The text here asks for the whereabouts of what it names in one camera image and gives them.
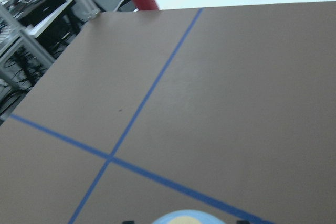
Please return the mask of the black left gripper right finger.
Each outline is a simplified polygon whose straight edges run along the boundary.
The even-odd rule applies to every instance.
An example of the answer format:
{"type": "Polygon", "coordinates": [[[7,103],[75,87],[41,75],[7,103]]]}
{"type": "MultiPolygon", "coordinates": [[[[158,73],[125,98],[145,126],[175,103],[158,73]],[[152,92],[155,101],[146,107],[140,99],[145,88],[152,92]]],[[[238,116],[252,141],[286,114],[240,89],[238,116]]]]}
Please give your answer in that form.
{"type": "Polygon", "coordinates": [[[250,224],[250,222],[247,220],[237,220],[236,224],[250,224]]]}

